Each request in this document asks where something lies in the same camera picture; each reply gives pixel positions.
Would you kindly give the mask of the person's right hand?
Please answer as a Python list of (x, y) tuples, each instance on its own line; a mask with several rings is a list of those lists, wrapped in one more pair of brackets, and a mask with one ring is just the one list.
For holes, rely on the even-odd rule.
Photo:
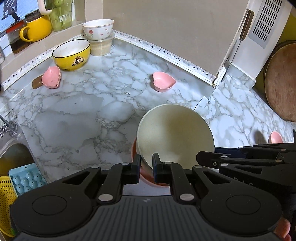
[(280, 220), (278, 221), (278, 224), (276, 228), (274, 229), (274, 234), (279, 237), (283, 241), (291, 241), (292, 238), (289, 234), (290, 231), (290, 222), (281, 217)]

